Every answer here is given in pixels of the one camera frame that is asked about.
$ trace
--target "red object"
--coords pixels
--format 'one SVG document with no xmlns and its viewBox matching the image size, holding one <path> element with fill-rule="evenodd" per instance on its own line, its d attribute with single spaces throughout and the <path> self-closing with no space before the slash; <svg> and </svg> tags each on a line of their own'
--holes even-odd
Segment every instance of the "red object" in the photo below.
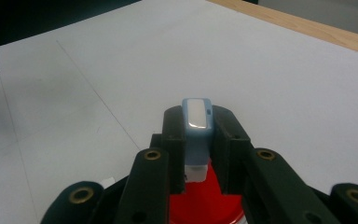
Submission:
<svg viewBox="0 0 358 224">
<path fill-rule="evenodd" d="M 234 224 L 242 218 L 241 196 L 221 194 L 211 164 L 204 182 L 187 183 L 185 194 L 170 196 L 170 224 Z"/>
</svg>

